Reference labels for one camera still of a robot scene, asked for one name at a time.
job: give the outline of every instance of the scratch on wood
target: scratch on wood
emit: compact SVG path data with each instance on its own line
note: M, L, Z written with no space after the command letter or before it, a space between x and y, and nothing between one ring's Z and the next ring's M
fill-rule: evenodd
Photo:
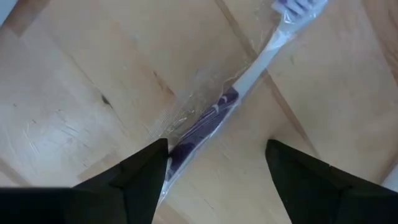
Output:
M162 90L166 91L168 94L174 96L174 92L169 88L169 86L166 84L166 82L161 77L159 77L157 72L156 71L152 71L152 73L154 74L156 82L160 86L160 88Z

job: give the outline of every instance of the plastic packaging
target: plastic packaging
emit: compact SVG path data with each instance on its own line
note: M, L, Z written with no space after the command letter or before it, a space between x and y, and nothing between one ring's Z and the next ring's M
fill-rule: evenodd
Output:
M327 2L327 0L278 0L275 2L272 7L282 15L280 24L264 50L243 75L218 98L217 103L206 110L192 109L194 107L187 106L190 105L189 103L183 104L180 107L184 108L184 110L180 110L182 116L175 119L176 122L171 123L165 128L165 133L161 135L171 140L171 150L160 202L167 195L169 188L175 180L180 177L186 165L195 157L201 145L216 133L235 107L239 105L279 49L293 39L297 31L303 29L309 22L317 18ZM229 81L231 81L230 78L223 82L221 86L224 87L226 83L227 86L230 85ZM193 104L200 103L201 101L205 102L204 104L208 102L203 100L206 98L190 96L189 101ZM187 121L190 120L190 116L191 118L198 117L197 121L193 124L190 123L190 128L185 128L181 132L181 127L187 127L185 124L189 123Z

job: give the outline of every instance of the wooden surface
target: wooden surface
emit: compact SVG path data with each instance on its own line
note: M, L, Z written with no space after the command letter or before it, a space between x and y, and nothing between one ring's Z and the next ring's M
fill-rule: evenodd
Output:
M173 142L264 47L271 2L20 0L0 28L0 184L73 186L159 136ZM381 183L398 152L397 12L394 0L331 1L154 223L289 223L269 138Z

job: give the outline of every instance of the dark spot on wood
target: dark spot on wood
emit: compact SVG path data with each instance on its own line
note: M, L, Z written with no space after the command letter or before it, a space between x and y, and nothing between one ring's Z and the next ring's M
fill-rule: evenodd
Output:
M152 73L154 74L156 82L160 86L160 89L166 91L170 95L174 95L174 92L169 88L169 86L167 86L166 82L161 77L159 77L156 71L152 71Z
M104 104L110 106L110 107L113 109L111 103L109 102L109 100L108 100L103 94L101 94L101 99L102 99L102 102L103 102Z

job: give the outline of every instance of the plastic wrap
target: plastic wrap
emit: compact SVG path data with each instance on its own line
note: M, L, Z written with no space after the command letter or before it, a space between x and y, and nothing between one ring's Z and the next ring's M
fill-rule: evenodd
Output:
M199 108L192 106L195 104L203 106L209 102L204 97L205 95L201 96L199 94L207 92L206 90L202 90L196 92L196 97L195 94L191 94L187 101L177 106L178 109L174 108L169 111L170 115L174 114L177 110L179 111L177 114L180 116L175 116L174 121L164 129L164 133L159 135L168 138L170 142L170 159L160 202L167 195L169 188L175 180L180 177L186 165L195 157L198 149L217 132L235 107L240 104L241 100L260 77L260 74L267 68L279 49L293 39L299 30L317 18L328 1L312 0L310 2L313 3L313 6L305 6L309 9L307 12L299 11L303 9L302 4L306 2L306 0L279 0L272 5L282 15L279 26L274 30L271 39L258 58L250 66L241 69L245 70L243 74L242 72L238 72L232 78L228 78L222 82L219 87L221 89L221 96L218 97L215 104L207 107L205 110L201 106ZM296 4L296 6L301 8L289 8L292 4ZM189 121L192 118L197 118L197 120L191 123Z

